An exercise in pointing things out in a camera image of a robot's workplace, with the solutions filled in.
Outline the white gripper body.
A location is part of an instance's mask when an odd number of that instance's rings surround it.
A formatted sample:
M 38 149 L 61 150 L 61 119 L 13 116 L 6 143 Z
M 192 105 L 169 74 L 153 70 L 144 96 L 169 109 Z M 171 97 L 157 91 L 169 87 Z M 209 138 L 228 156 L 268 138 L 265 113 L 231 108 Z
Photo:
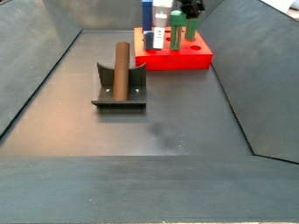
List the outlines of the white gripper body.
M 155 27 L 165 27 L 172 6 L 173 6 L 173 0 L 153 0 L 152 1 L 152 16 L 153 16 Z

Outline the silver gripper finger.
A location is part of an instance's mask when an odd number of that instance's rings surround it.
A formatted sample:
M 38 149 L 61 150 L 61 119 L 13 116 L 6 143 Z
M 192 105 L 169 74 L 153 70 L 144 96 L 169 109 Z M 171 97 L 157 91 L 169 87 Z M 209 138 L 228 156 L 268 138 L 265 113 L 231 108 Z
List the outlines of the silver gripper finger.
M 161 50 L 164 47 L 164 28 L 153 28 L 153 49 Z

